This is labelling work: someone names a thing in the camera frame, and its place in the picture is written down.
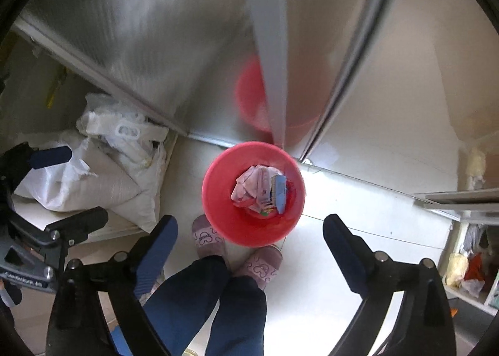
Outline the white plastic bags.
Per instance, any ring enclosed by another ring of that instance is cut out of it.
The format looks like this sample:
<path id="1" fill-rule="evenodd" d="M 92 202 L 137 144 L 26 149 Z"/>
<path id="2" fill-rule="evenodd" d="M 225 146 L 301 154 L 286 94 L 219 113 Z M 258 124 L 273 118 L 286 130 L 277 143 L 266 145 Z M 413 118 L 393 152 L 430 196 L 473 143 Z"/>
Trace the white plastic bags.
<path id="1" fill-rule="evenodd" d="M 67 146 L 72 158 L 31 170 L 14 193 L 54 213 L 103 207 L 150 232 L 159 221 L 169 130 L 106 94 L 85 99 L 74 129 L 27 137 L 41 149 Z"/>

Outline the yellow scrub brush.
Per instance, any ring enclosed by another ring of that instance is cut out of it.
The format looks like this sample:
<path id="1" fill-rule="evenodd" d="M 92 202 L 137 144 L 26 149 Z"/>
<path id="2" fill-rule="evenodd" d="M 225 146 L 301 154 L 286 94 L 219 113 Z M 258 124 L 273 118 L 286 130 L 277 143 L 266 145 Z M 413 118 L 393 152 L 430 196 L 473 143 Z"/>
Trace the yellow scrub brush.
<path id="1" fill-rule="evenodd" d="M 288 198 L 288 181 L 285 175 L 275 175 L 272 177 L 271 199 L 272 206 L 278 214 L 283 214 L 286 209 Z"/>

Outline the purple slipper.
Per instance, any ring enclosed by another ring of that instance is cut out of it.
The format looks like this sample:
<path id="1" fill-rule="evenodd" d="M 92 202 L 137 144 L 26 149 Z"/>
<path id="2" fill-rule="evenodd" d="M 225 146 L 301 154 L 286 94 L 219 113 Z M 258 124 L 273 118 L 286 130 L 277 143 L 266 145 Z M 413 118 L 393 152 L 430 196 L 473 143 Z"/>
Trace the purple slipper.
<path id="1" fill-rule="evenodd" d="M 275 245 L 257 249 L 233 274 L 235 277 L 251 277 L 264 290 L 277 275 L 283 262 L 283 254 Z"/>
<path id="2" fill-rule="evenodd" d="M 207 256 L 221 256 L 222 259 L 227 259 L 225 239 L 210 224 L 205 215 L 200 215 L 193 221 L 192 236 L 200 259 Z"/>

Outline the white paper towel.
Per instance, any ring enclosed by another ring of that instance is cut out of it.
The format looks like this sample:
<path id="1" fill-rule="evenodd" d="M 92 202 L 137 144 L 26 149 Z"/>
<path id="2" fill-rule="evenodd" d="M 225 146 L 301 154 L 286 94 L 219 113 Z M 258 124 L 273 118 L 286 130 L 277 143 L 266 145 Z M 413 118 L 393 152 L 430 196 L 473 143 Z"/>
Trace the white paper towel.
<path id="1" fill-rule="evenodd" d="M 236 207 L 260 208 L 269 202 L 271 188 L 268 168 L 261 165 L 251 166 L 236 178 L 231 200 Z"/>

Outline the left purple slipper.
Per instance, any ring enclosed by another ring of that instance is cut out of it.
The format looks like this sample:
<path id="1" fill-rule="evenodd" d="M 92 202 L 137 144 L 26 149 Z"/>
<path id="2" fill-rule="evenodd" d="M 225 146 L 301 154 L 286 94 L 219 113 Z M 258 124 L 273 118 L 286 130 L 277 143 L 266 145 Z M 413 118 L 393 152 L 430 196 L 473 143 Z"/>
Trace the left purple slipper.
<path id="1" fill-rule="evenodd" d="M 200 215 L 193 221 L 192 236 L 200 259 L 207 256 L 221 256 L 222 259 L 227 259 L 225 239 L 210 224 L 205 215 Z"/>

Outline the right purple slipper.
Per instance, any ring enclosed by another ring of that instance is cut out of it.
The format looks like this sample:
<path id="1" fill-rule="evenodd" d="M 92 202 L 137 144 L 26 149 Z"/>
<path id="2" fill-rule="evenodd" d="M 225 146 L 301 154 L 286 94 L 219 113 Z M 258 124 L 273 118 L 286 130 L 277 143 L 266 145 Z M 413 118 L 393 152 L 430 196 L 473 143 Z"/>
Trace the right purple slipper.
<path id="1" fill-rule="evenodd" d="M 264 290 L 277 275 L 283 262 L 283 254 L 275 245 L 257 249 L 233 274 L 235 277 L 251 277 Z"/>

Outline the red plastic trash bucket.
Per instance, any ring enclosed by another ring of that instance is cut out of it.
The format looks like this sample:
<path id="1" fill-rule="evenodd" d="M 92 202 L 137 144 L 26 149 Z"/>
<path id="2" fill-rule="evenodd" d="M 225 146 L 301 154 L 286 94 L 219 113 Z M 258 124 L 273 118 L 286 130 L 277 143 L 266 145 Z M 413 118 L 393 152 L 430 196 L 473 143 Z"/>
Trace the red plastic trash bucket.
<path id="1" fill-rule="evenodd" d="M 303 213 L 305 187 L 295 160 L 279 147 L 244 142 L 221 153 L 202 185 L 205 215 L 234 244 L 256 248 L 285 238 Z"/>

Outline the person blue trousers legs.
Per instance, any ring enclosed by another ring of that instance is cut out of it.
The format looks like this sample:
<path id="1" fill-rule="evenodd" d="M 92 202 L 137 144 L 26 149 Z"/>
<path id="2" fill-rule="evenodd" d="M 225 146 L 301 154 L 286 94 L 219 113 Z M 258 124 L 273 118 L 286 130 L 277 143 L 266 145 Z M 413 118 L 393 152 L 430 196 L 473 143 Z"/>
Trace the person blue trousers legs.
<path id="1" fill-rule="evenodd" d="M 231 274 L 222 256 L 207 256 L 169 277 L 144 305 L 172 355 L 181 355 L 217 310 L 207 355 L 263 355 L 266 294 L 254 278 Z"/>

